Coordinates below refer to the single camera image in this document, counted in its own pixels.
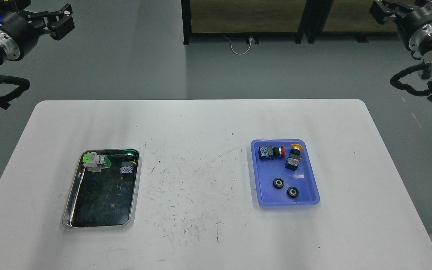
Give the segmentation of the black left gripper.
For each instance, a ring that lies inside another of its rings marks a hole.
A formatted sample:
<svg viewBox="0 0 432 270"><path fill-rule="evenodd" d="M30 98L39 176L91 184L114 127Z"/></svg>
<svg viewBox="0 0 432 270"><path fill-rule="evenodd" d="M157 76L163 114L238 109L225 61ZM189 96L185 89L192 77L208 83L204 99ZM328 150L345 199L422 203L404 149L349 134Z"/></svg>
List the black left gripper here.
<svg viewBox="0 0 432 270"><path fill-rule="evenodd" d="M71 4L53 12L0 10L0 62L22 60L33 49L33 27L60 41L74 29L72 14Z"/></svg>

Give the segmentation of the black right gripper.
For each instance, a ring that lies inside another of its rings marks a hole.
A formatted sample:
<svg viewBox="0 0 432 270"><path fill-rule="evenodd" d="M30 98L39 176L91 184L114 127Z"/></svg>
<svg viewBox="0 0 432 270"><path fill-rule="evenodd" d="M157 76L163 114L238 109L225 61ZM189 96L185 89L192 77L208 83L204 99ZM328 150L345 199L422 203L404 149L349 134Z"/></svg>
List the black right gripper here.
<svg viewBox="0 0 432 270"><path fill-rule="evenodd" d="M379 25L397 21L398 35L410 52L432 51L432 0L373 1L370 15Z"/></svg>

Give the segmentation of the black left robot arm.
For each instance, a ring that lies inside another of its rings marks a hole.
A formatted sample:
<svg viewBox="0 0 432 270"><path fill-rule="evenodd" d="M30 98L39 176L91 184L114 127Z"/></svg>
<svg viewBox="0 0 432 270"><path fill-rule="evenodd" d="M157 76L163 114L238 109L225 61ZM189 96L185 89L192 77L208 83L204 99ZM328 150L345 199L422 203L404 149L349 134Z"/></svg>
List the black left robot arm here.
<svg viewBox="0 0 432 270"><path fill-rule="evenodd" d="M30 0L0 0L0 65L22 60L43 35L60 41L74 29L73 10L68 3L60 10L32 12ZM7 110L10 102L29 90L25 78L0 74L0 107Z"/></svg>

